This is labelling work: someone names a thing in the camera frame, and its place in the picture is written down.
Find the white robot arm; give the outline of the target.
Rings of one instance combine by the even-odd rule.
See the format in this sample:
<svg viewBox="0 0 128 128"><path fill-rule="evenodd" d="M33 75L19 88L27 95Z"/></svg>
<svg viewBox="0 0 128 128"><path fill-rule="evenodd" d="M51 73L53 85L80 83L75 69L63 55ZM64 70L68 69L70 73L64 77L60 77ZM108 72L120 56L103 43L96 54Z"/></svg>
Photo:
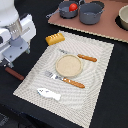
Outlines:
<svg viewBox="0 0 128 128"><path fill-rule="evenodd" d="M0 66L13 67L24 52L30 53L30 41L36 35L32 15L19 18L14 0L0 0Z"/></svg>

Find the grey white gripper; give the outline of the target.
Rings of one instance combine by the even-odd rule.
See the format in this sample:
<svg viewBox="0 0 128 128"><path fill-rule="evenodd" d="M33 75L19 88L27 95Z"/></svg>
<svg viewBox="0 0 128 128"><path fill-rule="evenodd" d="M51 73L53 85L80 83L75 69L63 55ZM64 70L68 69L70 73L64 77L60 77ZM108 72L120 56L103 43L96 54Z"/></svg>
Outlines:
<svg viewBox="0 0 128 128"><path fill-rule="evenodd" d="M13 24L0 28L0 66L13 67L24 52L30 53L30 41L36 35L32 15L26 14Z"/></svg>

